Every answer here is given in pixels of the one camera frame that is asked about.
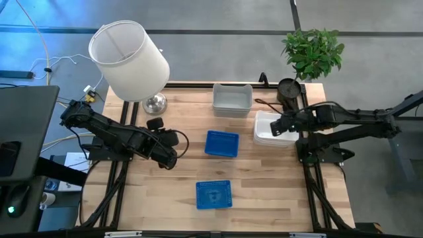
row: black pot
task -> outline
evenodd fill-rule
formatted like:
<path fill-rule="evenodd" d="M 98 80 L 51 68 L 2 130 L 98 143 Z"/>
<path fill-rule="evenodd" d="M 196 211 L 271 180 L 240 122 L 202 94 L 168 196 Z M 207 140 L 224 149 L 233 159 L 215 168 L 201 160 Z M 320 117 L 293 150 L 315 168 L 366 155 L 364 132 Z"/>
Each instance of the black pot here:
<path fill-rule="evenodd" d="M 277 100 L 287 108 L 284 110 L 296 110 L 295 99 L 301 92 L 301 85 L 290 78 L 282 79 L 278 84 Z"/>

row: blue plastic basket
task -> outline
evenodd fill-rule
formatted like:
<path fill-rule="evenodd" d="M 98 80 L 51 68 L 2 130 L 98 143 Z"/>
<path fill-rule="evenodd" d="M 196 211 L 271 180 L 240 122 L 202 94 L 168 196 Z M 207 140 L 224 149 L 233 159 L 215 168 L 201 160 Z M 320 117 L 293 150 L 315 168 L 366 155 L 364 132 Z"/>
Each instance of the blue plastic basket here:
<path fill-rule="evenodd" d="M 231 181 L 197 182 L 197 209 L 232 207 Z"/>
<path fill-rule="evenodd" d="M 238 156 L 239 135 L 229 132 L 208 131 L 205 153 L 227 157 Z"/>

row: lamp shade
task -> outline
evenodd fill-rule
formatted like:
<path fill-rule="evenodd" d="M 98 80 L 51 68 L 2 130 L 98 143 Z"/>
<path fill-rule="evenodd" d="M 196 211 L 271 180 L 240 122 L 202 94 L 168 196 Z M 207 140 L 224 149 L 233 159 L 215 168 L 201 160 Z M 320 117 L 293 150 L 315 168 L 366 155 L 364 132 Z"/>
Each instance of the lamp shade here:
<path fill-rule="evenodd" d="M 122 100 L 149 99 L 169 80 L 169 64 L 134 21 L 121 20 L 100 28 L 91 38 L 89 53 Z"/>

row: wooden table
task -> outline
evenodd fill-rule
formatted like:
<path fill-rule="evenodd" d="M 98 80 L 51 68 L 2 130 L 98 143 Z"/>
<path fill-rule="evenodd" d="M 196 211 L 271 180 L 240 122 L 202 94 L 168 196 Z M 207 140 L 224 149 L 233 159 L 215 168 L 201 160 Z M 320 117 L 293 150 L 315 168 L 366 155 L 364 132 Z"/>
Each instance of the wooden table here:
<path fill-rule="evenodd" d="M 325 100 L 323 85 L 306 84 L 309 104 Z M 271 89 L 254 89 L 254 98 L 276 102 Z M 164 89 L 168 99 L 162 115 L 166 128 L 184 132 L 190 139 L 186 155 L 173 170 L 160 169 L 154 161 L 140 157 L 130 163 L 119 229 L 171 231 L 312 231 L 303 167 L 297 161 L 295 146 L 267 147 L 253 143 L 253 123 L 258 110 L 271 111 L 253 103 L 247 119 L 213 116 L 212 89 Z M 103 114 L 119 121 L 123 101 L 109 89 Z M 130 121 L 132 105 L 128 110 Z M 137 125 L 151 119 L 142 108 Z M 204 153 L 208 130 L 240 135 L 237 158 L 216 157 Z M 182 136 L 176 147 L 186 146 Z M 83 194 L 83 219 L 86 220 L 104 196 L 110 170 L 109 162 L 100 162 L 88 177 Z M 354 226 L 348 193 L 341 170 L 322 164 L 327 198 L 344 221 Z M 198 181 L 229 179 L 233 207 L 197 210 Z M 114 205 L 111 205 L 109 222 Z M 320 203 L 316 203 L 323 225 Z"/>

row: potted plant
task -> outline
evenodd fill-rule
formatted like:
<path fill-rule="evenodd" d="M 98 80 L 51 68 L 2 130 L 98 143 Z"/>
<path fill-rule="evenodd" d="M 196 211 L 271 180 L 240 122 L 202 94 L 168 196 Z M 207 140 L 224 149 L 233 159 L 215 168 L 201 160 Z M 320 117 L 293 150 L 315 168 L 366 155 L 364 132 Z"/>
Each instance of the potted plant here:
<path fill-rule="evenodd" d="M 337 35 L 337 30 L 328 32 L 326 29 L 288 33 L 282 40 L 285 44 L 282 53 L 287 53 L 287 64 L 293 64 L 295 80 L 317 79 L 322 73 L 326 77 L 335 65 L 341 69 L 340 54 L 345 45 L 338 44 Z"/>

